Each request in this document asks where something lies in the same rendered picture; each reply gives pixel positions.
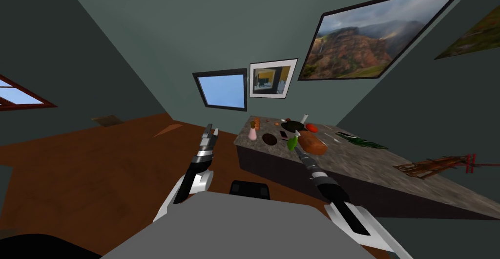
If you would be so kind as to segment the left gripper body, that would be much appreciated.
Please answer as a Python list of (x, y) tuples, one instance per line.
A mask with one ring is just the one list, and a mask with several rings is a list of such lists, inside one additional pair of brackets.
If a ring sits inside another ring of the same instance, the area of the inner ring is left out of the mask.
[(203, 134), (198, 152), (212, 152), (215, 145), (215, 135)]

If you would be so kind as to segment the green spray bottle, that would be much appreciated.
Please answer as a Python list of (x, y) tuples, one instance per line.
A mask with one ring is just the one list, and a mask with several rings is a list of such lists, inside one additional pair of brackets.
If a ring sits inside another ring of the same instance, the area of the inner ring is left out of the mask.
[(294, 136), (292, 138), (289, 138), (287, 141), (287, 147), (289, 151), (294, 151), (295, 147), (297, 146), (298, 143), (298, 137), (300, 136), (299, 131), (295, 131)]

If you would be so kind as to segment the brown bread loaf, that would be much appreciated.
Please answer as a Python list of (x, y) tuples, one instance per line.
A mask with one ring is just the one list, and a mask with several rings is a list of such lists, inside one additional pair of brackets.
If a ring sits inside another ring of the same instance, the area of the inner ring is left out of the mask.
[(298, 143), (305, 152), (313, 155), (324, 155), (328, 150), (328, 146), (312, 132), (300, 131), (299, 134)]

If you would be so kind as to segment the black pan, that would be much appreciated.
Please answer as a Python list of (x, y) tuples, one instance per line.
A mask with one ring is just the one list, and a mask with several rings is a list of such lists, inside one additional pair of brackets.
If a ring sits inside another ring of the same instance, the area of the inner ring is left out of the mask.
[(286, 130), (291, 133), (295, 133), (295, 131), (307, 131), (307, 128), (304, 126), (303, 123), (298, 122), (298, 121), (285, 121), (281, 123), (281, 126)]

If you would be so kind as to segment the black framed window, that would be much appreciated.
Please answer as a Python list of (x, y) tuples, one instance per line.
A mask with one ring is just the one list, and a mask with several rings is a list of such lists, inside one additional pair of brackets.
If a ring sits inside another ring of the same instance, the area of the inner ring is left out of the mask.
[(192, 74), (208, 108), (247, 111), (247, 69), (227, 69)]

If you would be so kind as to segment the green leafy vegetable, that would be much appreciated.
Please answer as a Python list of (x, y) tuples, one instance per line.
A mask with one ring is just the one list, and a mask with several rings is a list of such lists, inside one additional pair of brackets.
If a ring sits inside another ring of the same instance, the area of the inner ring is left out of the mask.
[(380, 144), (370, 142), (366, 139), (362, 139), (356, 136), (352, 136), (350, 134), (342, 133), (342, 132), (336, 132), (335, 133), (337, 136), (349, 141), (350, 143), (361, 146), (361, 147), (367, 147), (367, 148), (377, 148), (377, 149), (383, 149), (383, 150), (388, 150), (388, 147), (382, 146)]

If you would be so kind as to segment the white framed picture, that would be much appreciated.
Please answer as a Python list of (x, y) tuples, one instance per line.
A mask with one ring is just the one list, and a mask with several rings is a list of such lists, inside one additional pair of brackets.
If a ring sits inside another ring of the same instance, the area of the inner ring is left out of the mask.
[(298, 59), (250, 64), (249, 97), (285, 99)]

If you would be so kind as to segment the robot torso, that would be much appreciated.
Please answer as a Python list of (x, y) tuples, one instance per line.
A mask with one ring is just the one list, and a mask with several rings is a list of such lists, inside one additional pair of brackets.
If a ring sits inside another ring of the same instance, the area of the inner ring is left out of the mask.
[(180, 204), (102, 259), (373, 259), (316, 208), (214, 192)]

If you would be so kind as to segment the wooden and red rack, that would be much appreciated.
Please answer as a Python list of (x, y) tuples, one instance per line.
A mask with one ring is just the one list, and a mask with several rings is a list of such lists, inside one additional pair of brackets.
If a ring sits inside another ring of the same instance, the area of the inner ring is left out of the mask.
[(465, 167), (466, 173), (472, 173), (475, 161), (476, 154), (468, 154), (466, 156), (444, 156), (439, 159), (426, 159), (421, 162), (397, 165), (394, 166), (394, 168), (409, 177), (426, 179), (450, 168), (458, 169), (458, 167)]

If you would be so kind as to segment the large mountain landscape picture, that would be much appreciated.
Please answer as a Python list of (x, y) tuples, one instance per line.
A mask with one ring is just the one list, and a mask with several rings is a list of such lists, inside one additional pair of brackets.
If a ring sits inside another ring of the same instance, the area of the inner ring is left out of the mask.
[(321, 15), (300, 81), (380, 78), (454, 0), (372, 0)]

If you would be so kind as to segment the red framed window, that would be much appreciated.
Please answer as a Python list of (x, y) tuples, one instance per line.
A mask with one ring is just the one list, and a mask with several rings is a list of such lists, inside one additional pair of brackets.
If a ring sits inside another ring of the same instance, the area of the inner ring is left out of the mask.
[(0, 75), (0, 111), (56, 107), (54, 103)]

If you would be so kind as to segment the green and brown landscape picture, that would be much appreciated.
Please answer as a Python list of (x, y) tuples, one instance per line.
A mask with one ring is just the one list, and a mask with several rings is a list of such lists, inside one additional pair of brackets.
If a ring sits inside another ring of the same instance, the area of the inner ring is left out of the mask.
[(442, 51), (436, 59), (500, 47), (500, 5)]

